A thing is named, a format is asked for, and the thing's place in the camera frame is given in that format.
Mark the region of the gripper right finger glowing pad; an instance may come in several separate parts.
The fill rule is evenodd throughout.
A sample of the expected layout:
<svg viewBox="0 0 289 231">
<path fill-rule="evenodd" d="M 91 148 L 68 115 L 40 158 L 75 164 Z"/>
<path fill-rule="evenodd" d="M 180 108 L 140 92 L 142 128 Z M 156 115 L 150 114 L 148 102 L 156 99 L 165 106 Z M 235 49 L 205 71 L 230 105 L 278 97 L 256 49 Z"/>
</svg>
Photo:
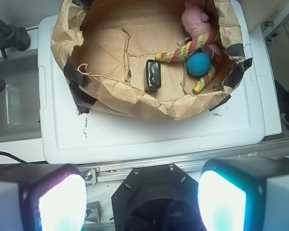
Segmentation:
<svg viewBox="0 0 289 231">
<path fill-rule="evenodd" d="M 208 160 L 198 205 L 209 231 L 289 231 L 289 157 Z"/>
</svg>

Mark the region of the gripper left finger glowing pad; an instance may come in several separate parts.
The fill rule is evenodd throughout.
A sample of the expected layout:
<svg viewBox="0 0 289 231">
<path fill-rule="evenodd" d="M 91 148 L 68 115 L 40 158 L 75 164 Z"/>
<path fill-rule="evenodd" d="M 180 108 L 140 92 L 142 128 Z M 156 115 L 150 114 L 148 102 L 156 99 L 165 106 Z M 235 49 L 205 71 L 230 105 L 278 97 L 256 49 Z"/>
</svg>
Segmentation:
<svg viewBox="0 0 289 231">
<path fill-rule="evenodd" d="M 0 231 L 80 231 L 86 207 L 75 165 L 0 165 Z"/>
</svg>

